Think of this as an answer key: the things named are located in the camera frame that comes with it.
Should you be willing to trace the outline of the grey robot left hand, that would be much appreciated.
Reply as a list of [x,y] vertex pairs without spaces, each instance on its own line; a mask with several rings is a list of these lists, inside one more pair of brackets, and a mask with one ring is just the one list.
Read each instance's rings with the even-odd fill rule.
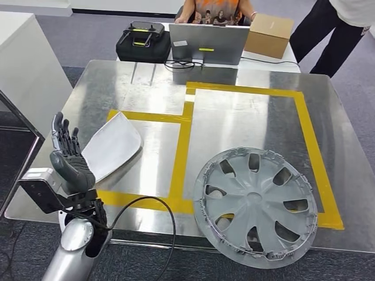
[[54,170],[66,182],[67,194],[85,193],[93,189],[95,176],[82,154],[79,141],[79,128],[72,133],[69,120],[57,112],[51,122],[51,141],[54,150],[50,160]]

